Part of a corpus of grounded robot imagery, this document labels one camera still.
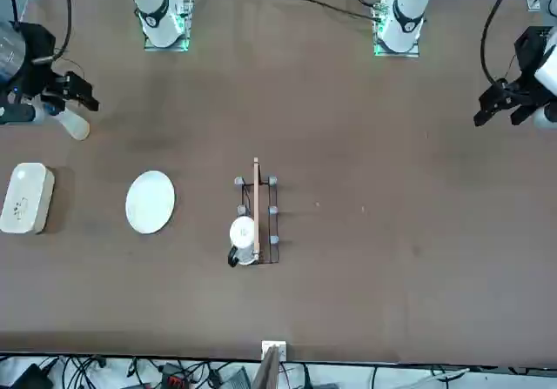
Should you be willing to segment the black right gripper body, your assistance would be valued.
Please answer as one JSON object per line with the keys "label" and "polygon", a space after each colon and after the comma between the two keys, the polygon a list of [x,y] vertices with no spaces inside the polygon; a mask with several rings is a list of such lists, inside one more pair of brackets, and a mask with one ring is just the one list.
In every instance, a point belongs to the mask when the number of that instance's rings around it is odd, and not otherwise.
{"label": "black right gripper body", "polygon": [[20,23],[19,30],[26,44],[25,59],[19,78],[19,87],[25,96],[62,97],[61,75],[52,70],[52,63],[34,64],[36,58],[54,54],[56,38],[42,25]]}

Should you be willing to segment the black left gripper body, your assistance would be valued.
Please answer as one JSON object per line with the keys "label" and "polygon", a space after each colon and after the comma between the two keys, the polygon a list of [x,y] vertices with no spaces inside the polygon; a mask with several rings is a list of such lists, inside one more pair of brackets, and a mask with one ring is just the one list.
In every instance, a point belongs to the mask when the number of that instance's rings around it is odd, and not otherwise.
{"label": "black left gripper body", "polygon": [[506,85],[508,104],[543,104],[551,98],[551,92],[534,76],[542,62],[550,31],[550,26],[529,26],[515,41],[520,75]]}

